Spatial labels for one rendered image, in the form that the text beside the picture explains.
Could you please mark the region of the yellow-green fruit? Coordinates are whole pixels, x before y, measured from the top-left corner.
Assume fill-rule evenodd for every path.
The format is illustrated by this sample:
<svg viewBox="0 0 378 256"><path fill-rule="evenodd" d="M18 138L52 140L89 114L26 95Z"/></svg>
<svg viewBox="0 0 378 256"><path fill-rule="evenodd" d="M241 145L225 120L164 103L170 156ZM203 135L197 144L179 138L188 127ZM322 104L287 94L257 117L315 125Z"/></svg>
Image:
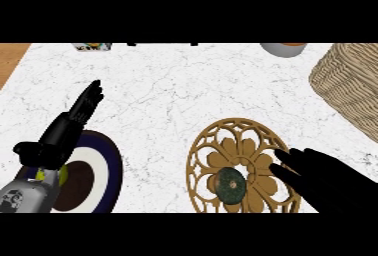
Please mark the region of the yellow-green fruit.
<svg viewBox="0 0 378 256"><path fill-rule="evenodd" d="M64 165L60 169L60 186L62 186L68 180L68 166ZM39 168L37 174L36 174L36 180L43 181L45 180L45 169Z"/></svg>

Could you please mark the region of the navy and white plate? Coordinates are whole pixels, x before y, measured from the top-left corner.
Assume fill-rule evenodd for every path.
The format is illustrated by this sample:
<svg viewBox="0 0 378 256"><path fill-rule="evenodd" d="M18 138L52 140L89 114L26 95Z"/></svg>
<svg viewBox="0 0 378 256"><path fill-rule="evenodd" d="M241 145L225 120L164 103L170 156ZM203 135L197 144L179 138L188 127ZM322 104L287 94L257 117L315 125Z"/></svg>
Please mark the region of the navy and white plate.
<svg viewBox="0 0 378 256"><path fill-rule="evenodd" d="M102 133L85 130L67 162L68 179L61 187L55 213L111 213L123 183L117 145Z"/></svg>

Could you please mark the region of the grey cup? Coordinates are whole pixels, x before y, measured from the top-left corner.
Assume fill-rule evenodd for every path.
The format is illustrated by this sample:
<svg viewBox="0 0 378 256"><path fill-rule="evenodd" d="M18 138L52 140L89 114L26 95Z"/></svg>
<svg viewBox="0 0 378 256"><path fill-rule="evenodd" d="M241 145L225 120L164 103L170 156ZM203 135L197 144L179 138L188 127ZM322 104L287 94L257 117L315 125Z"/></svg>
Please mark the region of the grey cup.
<svg viewBox="0 0 378 256"><path fill-rule="evenodd" d="M306 43L262 43L263 49L275 56L291 58L302 54L308 44Z"/></svg>

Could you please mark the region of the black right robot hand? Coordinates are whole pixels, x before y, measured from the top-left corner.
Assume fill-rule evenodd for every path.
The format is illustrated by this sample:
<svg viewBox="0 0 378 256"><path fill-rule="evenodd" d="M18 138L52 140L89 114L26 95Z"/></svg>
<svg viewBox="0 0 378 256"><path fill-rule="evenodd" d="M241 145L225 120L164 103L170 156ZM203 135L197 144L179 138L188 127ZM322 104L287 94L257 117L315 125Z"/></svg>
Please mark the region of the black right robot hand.
<svg viewBox="0 0 378 256"><path fill-rule="evenodd" d="M272 163L272 173L319 213L378 213L378 183L337 158L311 148L277 149L275 156L285 167Z"/></svg>

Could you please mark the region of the tan openwork round placemat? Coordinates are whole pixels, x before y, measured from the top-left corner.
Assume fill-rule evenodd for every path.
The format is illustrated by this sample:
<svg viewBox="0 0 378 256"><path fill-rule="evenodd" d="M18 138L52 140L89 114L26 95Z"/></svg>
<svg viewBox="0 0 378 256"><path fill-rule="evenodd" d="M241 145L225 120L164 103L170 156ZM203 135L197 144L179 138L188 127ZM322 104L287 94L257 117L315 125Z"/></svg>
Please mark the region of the tan openwork round placemat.
<svg viewBox="0 0 378 256"><path fill-rule="evenodd" d="M288 151L275 132L250 119L219 120L203 130L186 161L186 186L198 213L299 212L302 196L269 169L275 149ZM225 204L216 195L216 174L223 167L235 168L247 183L244 199L235 205Z"/></svg>

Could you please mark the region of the tan wicker basket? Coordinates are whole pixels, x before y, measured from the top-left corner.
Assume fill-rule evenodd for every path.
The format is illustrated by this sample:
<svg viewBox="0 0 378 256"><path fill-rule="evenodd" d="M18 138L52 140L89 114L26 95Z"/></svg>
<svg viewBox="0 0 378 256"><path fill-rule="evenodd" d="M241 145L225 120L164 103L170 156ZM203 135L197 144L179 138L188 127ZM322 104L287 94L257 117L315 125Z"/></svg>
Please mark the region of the tan wicker basket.
<svg viewBox="0 0 378 256"><path fill-rule="evenodd" d="M328 105L378 143L378 43L334 43L309 83Z"/></svg>

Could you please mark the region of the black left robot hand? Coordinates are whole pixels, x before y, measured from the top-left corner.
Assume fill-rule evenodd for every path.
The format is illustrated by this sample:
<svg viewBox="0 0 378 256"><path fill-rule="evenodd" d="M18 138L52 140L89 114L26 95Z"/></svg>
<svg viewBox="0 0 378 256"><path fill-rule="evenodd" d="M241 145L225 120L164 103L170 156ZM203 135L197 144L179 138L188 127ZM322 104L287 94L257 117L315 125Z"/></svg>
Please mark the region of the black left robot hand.
<svg viewBox="0 0 378 256"><path fill-rule="evenodd" d="M14 152L24 166L58 170L71 157L88 121L104 99L101 81L95 80L68 112L51 123L37 142L20 142Z"/></svg>

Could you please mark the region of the dark green squash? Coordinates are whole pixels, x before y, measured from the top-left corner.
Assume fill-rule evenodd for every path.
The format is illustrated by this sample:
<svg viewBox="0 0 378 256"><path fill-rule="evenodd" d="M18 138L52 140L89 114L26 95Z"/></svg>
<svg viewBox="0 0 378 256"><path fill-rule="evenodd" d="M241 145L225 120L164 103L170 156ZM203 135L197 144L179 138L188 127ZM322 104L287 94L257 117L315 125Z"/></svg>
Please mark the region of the dark green squash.
<svg viewBox="0 0 378 256"><path fill-rule="evenodd" d="M223 167L216 174L216 195L225 204L238 204L247 193L247 183L241 172L232 167Z"/></svg>

